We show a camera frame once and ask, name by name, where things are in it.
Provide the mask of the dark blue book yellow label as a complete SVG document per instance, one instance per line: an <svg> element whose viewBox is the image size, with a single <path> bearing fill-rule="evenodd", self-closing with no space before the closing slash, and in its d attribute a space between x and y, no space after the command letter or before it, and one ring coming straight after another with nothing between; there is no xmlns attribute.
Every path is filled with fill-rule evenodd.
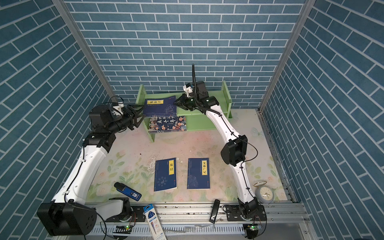
<svg viewBox="0 0 384 240"><path fill-rule="evenodd" d="M146 99L143 114L147 118L174 117L177 115L177 107L174 105L176 96L163 99Z"/></svg>

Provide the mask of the colourful illustrated book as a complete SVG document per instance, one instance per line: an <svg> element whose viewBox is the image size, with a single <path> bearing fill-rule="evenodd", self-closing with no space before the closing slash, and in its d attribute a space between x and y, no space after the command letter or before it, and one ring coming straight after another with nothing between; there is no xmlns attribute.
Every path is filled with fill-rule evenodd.
<svg viewBox="0 0 384 240"><path fill-rule="evenodd" d="M150 133L184 132L187 131L185 116L150 118Z"/></svg>

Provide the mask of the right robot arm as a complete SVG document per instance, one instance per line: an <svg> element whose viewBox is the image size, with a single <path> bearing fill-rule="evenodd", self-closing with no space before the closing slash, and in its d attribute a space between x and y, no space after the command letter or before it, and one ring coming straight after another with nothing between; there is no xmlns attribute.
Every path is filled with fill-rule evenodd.
<svg viewBox="0 0 384 240"><path fill-rule="evenodd" d="M231 166L238 190L238 202L243 218L250 219L256 215L259 202L251 189L246 171L246 154L248 138L240 135L225 116L219 101L210 96L202 81L183 86L184 93L175 101L175 105L186 111L198 110L206 115L219 131L225 145L221 157L225 164Z"/></svg>

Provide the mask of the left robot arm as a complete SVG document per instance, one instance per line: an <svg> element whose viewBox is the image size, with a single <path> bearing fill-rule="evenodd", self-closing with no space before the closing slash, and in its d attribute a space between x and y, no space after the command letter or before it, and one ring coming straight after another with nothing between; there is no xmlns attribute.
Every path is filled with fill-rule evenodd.
<svg viewBox="0 0 384 240"><path fill-rule="evenodd" d="M89 111L92 130L84 139L78 161L53 199L42 203L37 210L49 235L86 236L97 223L105 224L109 219L126 222L133 218L127 198L112 199L93 207L86 206L86 198L116 133L138 128L144 119L143 109L143 105L106 102Z"/></svg>

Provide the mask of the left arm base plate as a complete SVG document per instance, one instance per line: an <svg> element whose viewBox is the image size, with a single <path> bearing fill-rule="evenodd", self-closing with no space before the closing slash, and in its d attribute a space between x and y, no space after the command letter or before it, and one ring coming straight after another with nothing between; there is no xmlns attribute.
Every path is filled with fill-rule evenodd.
<svg viewBox="0 0 384 240"><path fill-rule="evenodd" d="M122 213L112 216L106 220L106 222L112 223L141 223L146 220L144 214L144 206L131 206L131 209L123 210Z"/></svg>

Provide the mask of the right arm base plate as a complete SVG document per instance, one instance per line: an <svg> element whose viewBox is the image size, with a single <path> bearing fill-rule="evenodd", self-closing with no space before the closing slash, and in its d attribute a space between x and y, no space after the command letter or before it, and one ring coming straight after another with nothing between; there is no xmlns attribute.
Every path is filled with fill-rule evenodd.
<svg viewBox="0 0 384 240"><path fill-rule="evenodd" d="M247 212L246 210L242 210L239 205L225 204L222 206L222 210L224 211L227 221L229 222L265 222L267 220L266 211L263 205L258 205L254 210Z"/></svg>

